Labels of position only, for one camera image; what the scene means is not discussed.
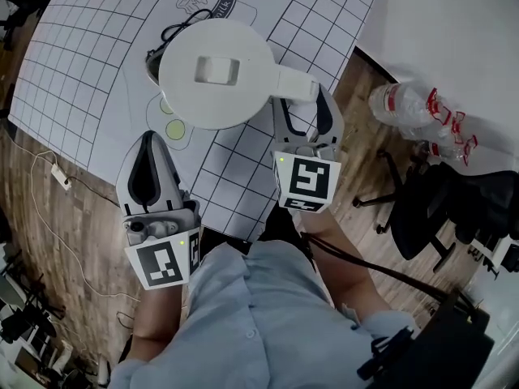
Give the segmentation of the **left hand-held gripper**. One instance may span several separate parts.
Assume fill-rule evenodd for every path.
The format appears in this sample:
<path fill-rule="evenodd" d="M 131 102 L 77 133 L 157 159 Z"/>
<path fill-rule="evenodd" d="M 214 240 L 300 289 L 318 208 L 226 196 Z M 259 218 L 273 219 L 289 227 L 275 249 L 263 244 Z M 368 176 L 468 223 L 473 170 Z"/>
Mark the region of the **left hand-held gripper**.
<path fill-rule="evenodd" d="M 199 203 L 183 203 L 179 185 L 167 144 L 158 133 L 145 131 L 122 162 L 116 191 L 128 216 L 125 252 L 146 290 L 188 283 L 201 261 Z"/>

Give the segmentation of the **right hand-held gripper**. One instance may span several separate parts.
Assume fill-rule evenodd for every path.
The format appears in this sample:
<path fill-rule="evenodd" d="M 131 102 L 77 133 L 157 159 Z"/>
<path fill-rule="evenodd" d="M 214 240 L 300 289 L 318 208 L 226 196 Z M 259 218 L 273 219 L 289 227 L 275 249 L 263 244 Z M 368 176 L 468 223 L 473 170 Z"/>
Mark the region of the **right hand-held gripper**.
<path fill-rule="evenodd" d="M 333 201 L 341 172 L 339 148 L 344 118 L 330 92 L 321 84 L 316 98 L 315 143 L 292 125 L 284 98 L 272 99 L 276 142 L 272 151 L 273 173 L 280 207 L 321 213 Z"/>

